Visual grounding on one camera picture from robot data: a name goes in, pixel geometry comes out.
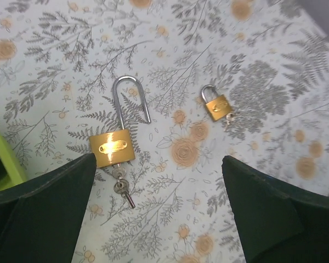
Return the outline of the silver keys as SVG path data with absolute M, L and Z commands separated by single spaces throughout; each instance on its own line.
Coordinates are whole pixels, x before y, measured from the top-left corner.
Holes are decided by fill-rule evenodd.
M 114 184 L 114 192 L 121 195 L 129 204 L 129 206 L 134 209 L 135 203 L 129 192 L 129 182 L 126 180 L 126 169 L 120 164 L 113 165 L 112 177 L 116 179 Z

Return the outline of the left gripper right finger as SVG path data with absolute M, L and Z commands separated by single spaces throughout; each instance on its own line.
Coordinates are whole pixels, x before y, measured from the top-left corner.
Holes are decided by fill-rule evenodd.
M 225 156 L 222 174 L 247 262 L 329 262 L 329 196 Z

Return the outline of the small brass padlock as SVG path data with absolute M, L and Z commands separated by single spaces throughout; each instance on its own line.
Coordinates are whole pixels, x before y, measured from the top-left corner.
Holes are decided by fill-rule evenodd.
M 215 98 L 211 101 L 208 101 L 205 96 L 205 91 L 207 89 L 211 90 L 215 96 Z M 201 88 L 201 98 L 204 101 L 206 110 L 210 114 L 213 121 L 218 121 L 232 113 L 232 107 L 226 97 L 224 95 L 219 95 L 214 85 L 204 85 Z

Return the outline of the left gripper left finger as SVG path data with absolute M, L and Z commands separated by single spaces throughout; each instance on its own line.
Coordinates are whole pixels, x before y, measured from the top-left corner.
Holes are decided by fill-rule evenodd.
M 89 153 L 0 191 L 0 262 L 71 262 L 95 171 Z

